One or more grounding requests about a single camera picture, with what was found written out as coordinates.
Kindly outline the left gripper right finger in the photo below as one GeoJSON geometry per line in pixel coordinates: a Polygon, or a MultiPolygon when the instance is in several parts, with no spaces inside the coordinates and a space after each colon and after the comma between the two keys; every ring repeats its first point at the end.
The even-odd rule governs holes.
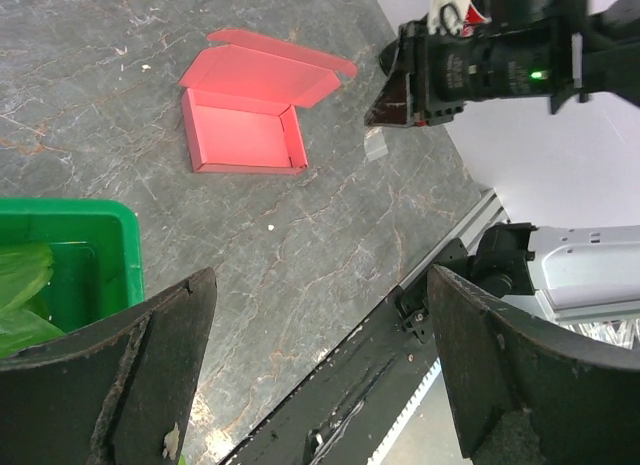
{"type": "Polygon", "coordinates": [[[463,457],[475,464],[638,463],[638,351],[540,319],[442,266],[427,282],[463,457]]]}

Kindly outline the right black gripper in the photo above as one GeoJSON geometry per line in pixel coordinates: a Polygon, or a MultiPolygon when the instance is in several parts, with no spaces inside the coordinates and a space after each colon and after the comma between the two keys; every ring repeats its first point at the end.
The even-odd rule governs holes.
{"type": "Polygon", "coordinates": [[[460,37],[431,35],[425,22],[408,22],[378,63],[388,79],[365,114],[367,127],[440,125],[467,102],[495,97],[495,37],[484,27],[460,37]]]}

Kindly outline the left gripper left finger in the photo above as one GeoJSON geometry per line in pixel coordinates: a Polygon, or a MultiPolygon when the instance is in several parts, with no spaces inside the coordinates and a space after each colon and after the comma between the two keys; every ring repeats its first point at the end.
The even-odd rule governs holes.
{"type": "Polygon", "coordinates": [[[204,268],[2,359],[2,463],[178,463],[216,299],[204,268]]]}

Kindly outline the pink paper box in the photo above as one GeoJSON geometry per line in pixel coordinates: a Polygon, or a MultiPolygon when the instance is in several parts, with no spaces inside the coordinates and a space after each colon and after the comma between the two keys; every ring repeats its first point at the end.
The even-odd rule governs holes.
{"type": "Polygon", "coordinates": [[[308,167],[298,121],[353,78],[342,57],[242,29],[208,34],[182,76],[181,106],[196,173],[296,175],[308,167]]]}

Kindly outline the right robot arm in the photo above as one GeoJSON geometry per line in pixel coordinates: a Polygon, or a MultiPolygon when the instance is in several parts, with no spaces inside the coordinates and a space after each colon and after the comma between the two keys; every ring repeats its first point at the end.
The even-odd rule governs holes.
{"type": "MultiPolygon", "coordinates": [[[[590,14],[588,0],[431,0],[380,54],[386,83],[369,127],[451,122],[468,102],[570,99],[607,92],[637,104],[639,0],[590,14]]],[[[450,263],[496,297],[554,292],[559,300],[631,300],[639,292],[639,230],[497,224],[474,255],[450,263]]]]}

